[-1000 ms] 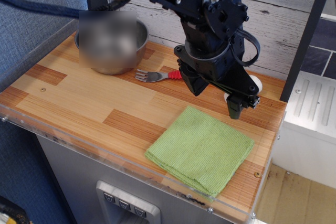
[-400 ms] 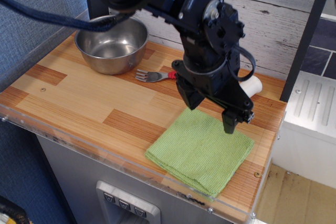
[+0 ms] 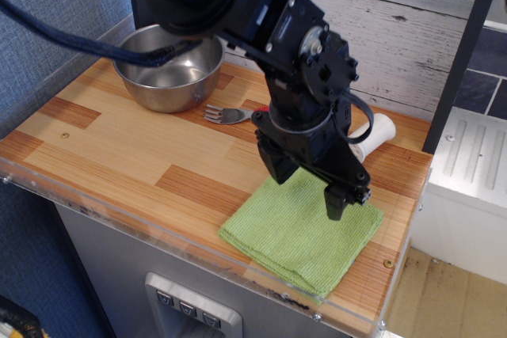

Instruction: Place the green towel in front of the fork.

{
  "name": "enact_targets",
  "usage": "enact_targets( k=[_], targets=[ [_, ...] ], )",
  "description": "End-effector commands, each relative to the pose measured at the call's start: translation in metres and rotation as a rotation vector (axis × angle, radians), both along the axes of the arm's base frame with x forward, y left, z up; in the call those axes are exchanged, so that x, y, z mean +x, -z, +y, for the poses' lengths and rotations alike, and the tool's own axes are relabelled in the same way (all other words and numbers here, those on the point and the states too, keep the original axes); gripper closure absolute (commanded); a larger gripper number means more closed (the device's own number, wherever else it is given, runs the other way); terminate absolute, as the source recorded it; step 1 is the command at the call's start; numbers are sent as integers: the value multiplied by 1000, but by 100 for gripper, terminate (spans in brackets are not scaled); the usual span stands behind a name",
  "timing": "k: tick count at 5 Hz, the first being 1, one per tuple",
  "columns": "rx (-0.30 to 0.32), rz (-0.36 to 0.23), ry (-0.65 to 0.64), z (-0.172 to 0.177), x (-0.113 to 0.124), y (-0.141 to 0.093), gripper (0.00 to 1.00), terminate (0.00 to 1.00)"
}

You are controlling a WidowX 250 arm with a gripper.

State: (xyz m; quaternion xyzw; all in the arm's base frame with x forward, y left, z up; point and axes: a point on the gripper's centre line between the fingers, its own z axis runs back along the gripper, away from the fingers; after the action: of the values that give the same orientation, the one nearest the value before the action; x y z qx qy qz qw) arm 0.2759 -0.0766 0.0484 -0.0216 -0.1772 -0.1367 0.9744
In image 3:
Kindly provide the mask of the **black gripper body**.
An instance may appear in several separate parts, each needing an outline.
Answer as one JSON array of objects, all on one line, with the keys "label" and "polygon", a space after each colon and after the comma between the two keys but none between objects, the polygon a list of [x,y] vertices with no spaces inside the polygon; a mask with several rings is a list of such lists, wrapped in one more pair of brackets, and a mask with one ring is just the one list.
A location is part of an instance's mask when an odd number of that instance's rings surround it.
[{"label": "black gripper body", "polygon": [[365,204],[371,196],[371,177],[354,156],[349,144],[364,141],[372,132],[367,128],[359,137],[348,135],[351,126],[351,105],[356,104],[368,118],[372,110],[357,97],[340,97],[330,106],[303,106],[296,111],[297,120],[274,104],[267,112],[252,116],[257,139],[267,136],[298,165],[325,183],[345,190],[345,205]]}]

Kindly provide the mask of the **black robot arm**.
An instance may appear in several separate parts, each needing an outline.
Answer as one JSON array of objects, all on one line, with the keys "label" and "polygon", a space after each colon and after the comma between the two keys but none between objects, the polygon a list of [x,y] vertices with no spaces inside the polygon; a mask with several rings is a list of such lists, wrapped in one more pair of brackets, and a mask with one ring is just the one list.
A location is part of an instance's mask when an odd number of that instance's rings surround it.
[{"label": "black robot arm", "polygon": [[370,176],[350,150],[351,108],[371,109],[350,91],[357,80],[348,43],[311,0],[146,0],[153,20],[187,40],[219,36],[264,72],[271,101],[256,112],[259,153],[284,183],[305,169],[326,184],[327,215],[370,196]]}]

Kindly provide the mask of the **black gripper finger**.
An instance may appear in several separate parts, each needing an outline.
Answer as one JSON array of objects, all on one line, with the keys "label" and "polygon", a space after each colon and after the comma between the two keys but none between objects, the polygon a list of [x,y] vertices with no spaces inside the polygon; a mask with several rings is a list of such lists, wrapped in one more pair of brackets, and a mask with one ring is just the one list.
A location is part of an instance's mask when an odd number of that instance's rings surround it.
[{"label": "black gripper finger", "polygon": [[324,190],[324,199],[328,218],[340,221],[345,209],[345,190],[336,184],[328,184]]},{"label": "black gripper finger", "polygon": [[278,184],[283,184],[298,169],[298,165],[269,137],[258,138],[257,147],[266,169]]}]

